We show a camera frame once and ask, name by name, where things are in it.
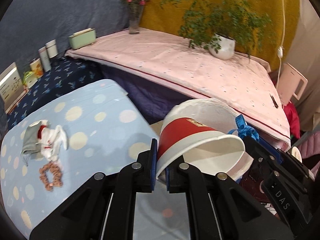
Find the light blue dotted cloth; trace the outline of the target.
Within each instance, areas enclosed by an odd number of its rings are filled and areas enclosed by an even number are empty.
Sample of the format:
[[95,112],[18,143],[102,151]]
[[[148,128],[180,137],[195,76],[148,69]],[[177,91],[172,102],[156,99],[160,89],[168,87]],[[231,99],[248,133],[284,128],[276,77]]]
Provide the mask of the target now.
[[14,126],[1,145],[1,191],[14,226],[33,228],[93,174],[113,174],[156,137],[115,81],[63,95]]

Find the pink floral tablecloth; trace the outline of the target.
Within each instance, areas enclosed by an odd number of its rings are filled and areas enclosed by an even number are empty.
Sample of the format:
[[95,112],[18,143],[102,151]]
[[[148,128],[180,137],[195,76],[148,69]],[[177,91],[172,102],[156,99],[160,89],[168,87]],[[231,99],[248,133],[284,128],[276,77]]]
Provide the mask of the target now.
[[126,30],[106,35],[66,55],[118,68],[195,99],[219,99],[283,148],[291,145],[288,120],[268,63],[261,59],[241,54],[217,59],[206,50],[189,48],[184,38],[149,29],[137,35]]

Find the red white paper cup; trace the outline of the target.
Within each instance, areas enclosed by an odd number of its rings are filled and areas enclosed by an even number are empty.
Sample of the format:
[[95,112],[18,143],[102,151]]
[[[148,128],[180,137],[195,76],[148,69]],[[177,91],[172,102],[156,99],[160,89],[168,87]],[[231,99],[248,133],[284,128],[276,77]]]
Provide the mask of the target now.
[[165,118],[161,127],[156,178],[179,157],[203,173],[227,173],[244,153],[244,142],[237,135],[223,133],[190,117],[173,115]]

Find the dark blue floral cloth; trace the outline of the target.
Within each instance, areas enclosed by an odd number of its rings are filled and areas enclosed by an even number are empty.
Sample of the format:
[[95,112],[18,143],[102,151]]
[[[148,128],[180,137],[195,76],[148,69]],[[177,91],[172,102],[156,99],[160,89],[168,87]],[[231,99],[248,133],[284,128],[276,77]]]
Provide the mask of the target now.
[[59,58],[7,115],[8,129],[47,103],[103,78],[101,67],[94,62]]

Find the white crumpled glove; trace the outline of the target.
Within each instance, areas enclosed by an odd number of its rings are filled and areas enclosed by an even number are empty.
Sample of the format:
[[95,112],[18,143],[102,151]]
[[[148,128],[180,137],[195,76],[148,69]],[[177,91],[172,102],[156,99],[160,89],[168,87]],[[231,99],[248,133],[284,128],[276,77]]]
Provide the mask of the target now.
[[48,120],[41,120],[38,139],[41,143],[40,153],[49,161],[55,162],[59,159],[60,147],[68,149],[67,134],[61,125],[51,128]]

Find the red fabric item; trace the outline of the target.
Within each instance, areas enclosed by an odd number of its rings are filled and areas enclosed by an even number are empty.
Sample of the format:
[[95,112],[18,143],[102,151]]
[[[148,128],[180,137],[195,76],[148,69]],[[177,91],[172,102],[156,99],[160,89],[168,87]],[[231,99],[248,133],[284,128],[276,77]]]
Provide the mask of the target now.
[[286,106],[283,106],[284,113],[289,123],[290,135],[296,139],[300,138],[300,120],[294,104],[290,101]]

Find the glass vase pink flowers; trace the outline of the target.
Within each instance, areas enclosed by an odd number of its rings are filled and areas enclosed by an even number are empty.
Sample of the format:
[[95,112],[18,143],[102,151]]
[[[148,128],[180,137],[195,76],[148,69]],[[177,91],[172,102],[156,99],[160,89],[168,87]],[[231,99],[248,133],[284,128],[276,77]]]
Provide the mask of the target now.
[[121,0],[129,9],[129,34],[139,34],[139,23],[146,3],[150,0]]

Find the yellow orange small can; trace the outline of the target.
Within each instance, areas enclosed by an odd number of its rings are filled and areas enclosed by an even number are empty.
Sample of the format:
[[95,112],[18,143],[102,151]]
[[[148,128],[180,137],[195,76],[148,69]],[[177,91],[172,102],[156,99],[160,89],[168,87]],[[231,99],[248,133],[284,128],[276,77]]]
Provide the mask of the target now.
[[29,65],[30,65],[31,71],[36,75],[37,78],[41,78],[43,76],[44,71],[43,71],[40,58],[33,59]]

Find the tall white tube bottle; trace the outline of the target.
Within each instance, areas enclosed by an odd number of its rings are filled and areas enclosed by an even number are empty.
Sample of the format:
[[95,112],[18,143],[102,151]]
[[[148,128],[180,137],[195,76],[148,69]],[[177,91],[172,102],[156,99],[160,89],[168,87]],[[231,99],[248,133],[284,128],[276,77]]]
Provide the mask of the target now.
[[50,65],[50,59],[49,59],[46,47],[40,48],[38,52],[39,52],[40,60],[42,62],[43,70],[45,72],[50,71],[51,65]]

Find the green potted plant white pot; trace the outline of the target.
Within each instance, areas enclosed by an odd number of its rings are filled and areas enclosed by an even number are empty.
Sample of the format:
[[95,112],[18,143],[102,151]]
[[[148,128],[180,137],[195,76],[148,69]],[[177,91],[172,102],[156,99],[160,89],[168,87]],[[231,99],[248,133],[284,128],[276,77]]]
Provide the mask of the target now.
[[188,8],[178,30],[190,48],[222,50],[222,39],[235,41],[247,55],[262,50],[265,37],[272,37],[272,20],[267,13],[256,12],[249,0],[161,0],[166,5]]

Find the mustard yellow blanket backdrop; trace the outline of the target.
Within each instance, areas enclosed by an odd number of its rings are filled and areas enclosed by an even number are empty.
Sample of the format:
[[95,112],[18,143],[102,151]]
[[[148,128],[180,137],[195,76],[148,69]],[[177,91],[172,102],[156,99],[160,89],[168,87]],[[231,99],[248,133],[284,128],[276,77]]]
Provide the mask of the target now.
[[221,33],[277,70],[277,50],[290,48],[298,16],[299,0],[151,0],[142,27],[199,41]]

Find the blue ribbon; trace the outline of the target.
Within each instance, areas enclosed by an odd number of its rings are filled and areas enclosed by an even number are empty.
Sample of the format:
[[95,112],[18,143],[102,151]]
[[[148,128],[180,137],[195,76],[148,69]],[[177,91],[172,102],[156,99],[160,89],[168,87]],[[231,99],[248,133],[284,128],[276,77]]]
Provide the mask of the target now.
[[258,132],[253,127],[247,124],[242,114],[235,118],[235,123],[237,128],[230,130],[228,134],[233,134],[234,132],[237,132],[238,137],[240,137],[241,139],[243,139],[244,137],[250,137],[253,140],[259,142]]

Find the green white small packet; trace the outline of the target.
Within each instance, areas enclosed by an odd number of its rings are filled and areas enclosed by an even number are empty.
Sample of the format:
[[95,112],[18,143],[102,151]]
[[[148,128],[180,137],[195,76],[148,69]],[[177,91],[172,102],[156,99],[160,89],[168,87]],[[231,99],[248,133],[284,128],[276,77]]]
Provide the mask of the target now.
[[33,85],[35,85],[37,80],[38,80],[38,78],[35,75],[35,73],[33,71],[28,71],[28,72],[24,73],[22,81],[23,81],[23,84],[25,85],[25,87],[30,89],[31,87],[33,87]]

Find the white open gift box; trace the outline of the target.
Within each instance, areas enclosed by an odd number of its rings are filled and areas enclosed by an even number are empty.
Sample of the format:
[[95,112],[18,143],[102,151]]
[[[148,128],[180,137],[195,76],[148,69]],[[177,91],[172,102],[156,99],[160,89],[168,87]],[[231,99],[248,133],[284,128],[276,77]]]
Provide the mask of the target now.
[[4,110],[8,114],[27,93],[15,62],[1,73],[0,86]]

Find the white round jar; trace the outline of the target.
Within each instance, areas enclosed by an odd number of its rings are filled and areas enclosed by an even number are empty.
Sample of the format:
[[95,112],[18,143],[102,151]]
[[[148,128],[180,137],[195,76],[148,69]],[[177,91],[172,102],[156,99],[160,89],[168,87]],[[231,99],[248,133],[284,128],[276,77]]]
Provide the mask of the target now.
[[46,43],[46,50],[50,59],[58,55],[56,40],[51,40]]

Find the grey face mask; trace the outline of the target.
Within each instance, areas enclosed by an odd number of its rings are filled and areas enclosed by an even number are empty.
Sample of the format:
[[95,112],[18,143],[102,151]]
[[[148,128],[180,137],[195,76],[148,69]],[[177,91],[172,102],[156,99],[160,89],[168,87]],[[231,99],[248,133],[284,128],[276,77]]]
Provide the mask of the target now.
[[21,158],[26,166],[28,166],[28,160],[33,154],[38,154],[41,151],[41,143],[38,139],[39,129],[42,125],[42,121],[32,123],[25,130]]

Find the mint green tissue box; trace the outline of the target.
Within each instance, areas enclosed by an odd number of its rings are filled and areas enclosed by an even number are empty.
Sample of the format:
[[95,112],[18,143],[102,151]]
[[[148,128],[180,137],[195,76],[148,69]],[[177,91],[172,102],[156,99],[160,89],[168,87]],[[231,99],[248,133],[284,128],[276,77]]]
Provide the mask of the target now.
[[73,50],[77,50],[96,41],[96,32],[93,28],[84,29],[73,33],[68,37],[69,44]]

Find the blue grey blanket backdrop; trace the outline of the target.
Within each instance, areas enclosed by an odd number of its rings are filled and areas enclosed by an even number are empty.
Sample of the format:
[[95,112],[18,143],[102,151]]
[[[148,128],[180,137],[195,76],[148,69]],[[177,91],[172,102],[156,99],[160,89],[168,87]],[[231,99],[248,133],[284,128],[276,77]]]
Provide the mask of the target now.
[[100,37],[128,26],[121,0],[13,0],[1,19],[1,71],[16,63],[23,74],[52,40],[64,54],[77,31],[93,28]]

